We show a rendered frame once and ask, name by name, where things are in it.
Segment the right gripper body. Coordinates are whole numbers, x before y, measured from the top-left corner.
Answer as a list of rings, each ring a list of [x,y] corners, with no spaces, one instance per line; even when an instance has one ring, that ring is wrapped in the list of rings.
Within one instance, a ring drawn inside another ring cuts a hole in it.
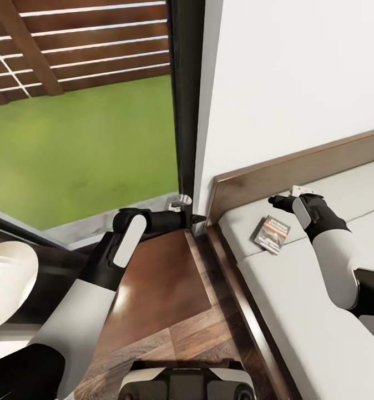
[[[275,200],[273,203],[274,208],[279,208],[283,209],[285,212],[291,213],[291,211],[288,209],[289,205],[288,203],[291,201],[291,199],[296,199],[296,197],[287,197],[287,196],[281,196],[281,195],[276,195],[274,196]]]

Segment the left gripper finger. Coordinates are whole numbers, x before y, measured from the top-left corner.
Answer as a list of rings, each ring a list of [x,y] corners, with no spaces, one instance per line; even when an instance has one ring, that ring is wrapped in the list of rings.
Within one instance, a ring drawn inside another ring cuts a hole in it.
[[[193,226],[193,224],[198,224],[203,221],[206,221],[206,216],[200,216],[198,214],[190,215],[191,227]]]

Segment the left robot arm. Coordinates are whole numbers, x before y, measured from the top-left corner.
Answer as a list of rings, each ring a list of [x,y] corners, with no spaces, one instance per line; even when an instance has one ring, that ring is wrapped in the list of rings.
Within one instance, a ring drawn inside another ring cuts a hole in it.
[[[166,199],[164,212],[121,208],[75,283],[24,347],[0,358],[0,400],[64,400],[86,374],[115,292],[143,234],[173,232],[206,221],[178,212],[187,195]]]

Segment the hardback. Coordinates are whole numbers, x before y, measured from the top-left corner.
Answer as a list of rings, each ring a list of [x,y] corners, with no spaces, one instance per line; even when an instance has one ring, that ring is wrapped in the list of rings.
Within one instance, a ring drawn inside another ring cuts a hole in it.
[[[291,228],[288,224],[268,216],[264,224],[258,230],[254,242],[270,251],[272,254],[278,255],[289,231],[291,231]]]

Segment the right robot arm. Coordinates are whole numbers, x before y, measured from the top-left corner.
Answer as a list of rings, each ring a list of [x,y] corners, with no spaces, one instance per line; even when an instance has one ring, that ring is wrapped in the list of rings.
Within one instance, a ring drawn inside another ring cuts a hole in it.
[[[374,336],[374,254],[313,189],[294,185],[268,202],[296,215],[314,248],[330,300]]]

